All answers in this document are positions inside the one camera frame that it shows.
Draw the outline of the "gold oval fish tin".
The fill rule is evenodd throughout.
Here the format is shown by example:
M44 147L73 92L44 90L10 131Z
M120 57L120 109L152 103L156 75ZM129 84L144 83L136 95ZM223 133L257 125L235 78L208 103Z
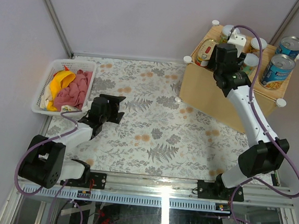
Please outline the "gold oval fish tin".
M206 68L211 59L213 49L217 45L218 45L218 42L214 39L206 39L204 42L202 42L202 44L199 47L197 54L196 54L195 64L197 64L200 67Z

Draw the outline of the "dark green small can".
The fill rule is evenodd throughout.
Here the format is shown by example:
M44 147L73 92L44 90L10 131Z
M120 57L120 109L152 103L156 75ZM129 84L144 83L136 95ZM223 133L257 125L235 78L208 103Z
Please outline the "dark green small can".
M247 53L241 66L241 71L248 76L257 68L259 57L253 53Z

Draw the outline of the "yellow jar white lid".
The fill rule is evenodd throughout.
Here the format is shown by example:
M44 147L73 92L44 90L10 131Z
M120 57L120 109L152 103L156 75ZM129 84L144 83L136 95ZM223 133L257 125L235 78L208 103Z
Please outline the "yellow jar white lid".
M248 53L252 53L257 57L260 57L260 47L262 48L262 51L267 47L267 41L263 38L260 38L261 46L259 46L259 42L257 38L252 38L250 41L250 46L248 49Z

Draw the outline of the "blue soup can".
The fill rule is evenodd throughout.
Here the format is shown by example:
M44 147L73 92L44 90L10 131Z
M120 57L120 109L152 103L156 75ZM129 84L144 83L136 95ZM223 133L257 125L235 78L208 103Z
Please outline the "blue soup can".
M278 90L295 65L295 60L288 55L275 54L264 70L259 83L266 89Z
M299 38L296 36L286 36L280 40L275 54L284 54L295 59L299 54Z

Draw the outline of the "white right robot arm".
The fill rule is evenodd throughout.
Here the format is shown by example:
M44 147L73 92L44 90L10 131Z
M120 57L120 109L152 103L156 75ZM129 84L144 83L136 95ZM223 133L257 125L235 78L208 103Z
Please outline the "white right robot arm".
M235 45L221 43L213 49L210 68L217 86L234 105L244 126L249 148L238 157L238 164L217 177L214 194L226 199L234 187L259 175L279 169L290 145L279 139L269 126L250 89L251 82L240 70L243 54Z

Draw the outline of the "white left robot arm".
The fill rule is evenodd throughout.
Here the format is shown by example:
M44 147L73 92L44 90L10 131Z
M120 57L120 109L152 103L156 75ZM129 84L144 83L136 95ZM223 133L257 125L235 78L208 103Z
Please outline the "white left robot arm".
M125 99L125 96L100 94L79 120L69 117L70 112L61 113L74 127L52 138L34 136L16 167L15 178L27 179L44 188L52 188L58 181L68 186L89 187L92 182L90 165L76 158L66 160L65 153L94 139L104 123L120 123L124 114L119 105Z

